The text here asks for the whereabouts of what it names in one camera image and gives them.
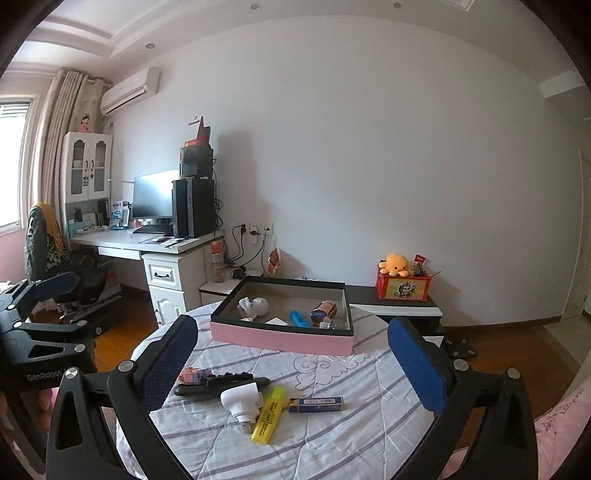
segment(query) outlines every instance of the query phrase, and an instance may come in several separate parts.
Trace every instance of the window blind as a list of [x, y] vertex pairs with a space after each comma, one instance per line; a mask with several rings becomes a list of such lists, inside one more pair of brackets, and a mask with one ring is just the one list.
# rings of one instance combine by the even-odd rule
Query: window blind
[[0, 119], [3, 118], [25, 118], [29, 110], [28, 102], [7, 102], [0, 103]]

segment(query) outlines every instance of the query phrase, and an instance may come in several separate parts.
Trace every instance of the keyboard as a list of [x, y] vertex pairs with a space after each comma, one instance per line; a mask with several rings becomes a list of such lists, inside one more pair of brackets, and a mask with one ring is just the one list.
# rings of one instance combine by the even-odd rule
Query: keyboard
[[134, 230], [134, 233], [160, 233], [161, 235], [171, 236], [173, 234], [172, 225], [144, 225]]

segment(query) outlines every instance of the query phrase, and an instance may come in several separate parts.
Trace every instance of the door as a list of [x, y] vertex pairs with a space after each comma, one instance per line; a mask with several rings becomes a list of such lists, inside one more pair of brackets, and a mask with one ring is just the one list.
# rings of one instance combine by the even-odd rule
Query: door
[[88, 199], [109, 198], [111, 137], [108, 135], [93, 135], [91, 148]]
[[583, 174], [583, 220], [579, 257], [562, 319], [581, 315], [591, 288], [591, 165], [581, 156], [581, 166]]
[[88, 199], [91, 138], [88, 134], [66, 136], [66, 203]]
[[179, 315], [187, 313], [182, 291], [150, 286], [150, 297], [159, 325], [173, 323]]

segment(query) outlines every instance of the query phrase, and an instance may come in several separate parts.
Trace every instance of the bedsheet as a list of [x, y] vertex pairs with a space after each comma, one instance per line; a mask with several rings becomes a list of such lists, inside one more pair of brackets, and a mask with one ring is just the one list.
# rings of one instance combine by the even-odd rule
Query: bedsheet
[[[171, 450], [196, 479], [390, 479], [433, 422], [388, 347], [387, 324], [351, 308], [352, 356], [260, 350], [212, 340], [209, 320], [218, 303], [188, 312], [199, 326], [187, 366], [214, 374], [251, 372], [269, 377], [287, 397], [344, 397], [342, 411], [281, 414], [268, 445], [254, 443], [219, 400], [195, 402], [168, 395], [150, 413]], [[164, 326], [134, 350], [132, 359]], [[117, 448], [130, 473], [146, 478], [119, 425]]]

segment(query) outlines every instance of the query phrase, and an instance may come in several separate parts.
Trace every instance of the office chair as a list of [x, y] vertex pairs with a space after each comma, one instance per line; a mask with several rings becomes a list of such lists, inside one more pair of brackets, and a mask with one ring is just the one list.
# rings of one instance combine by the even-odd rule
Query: office chair
[[107, 268], [98, 266], [98, 255], [92, 247], [68, 251], [54, 212], [44, 203], [37, 203], [29, 211], [25, 269], [30, 281], [46, 280], [65, 272], [78, 276], [78, 284], [70, 293], [54, 298], [62, 314], [60, 323], [70, 323], [85, 310], [100, 309], [98, 300], [105, 289]]

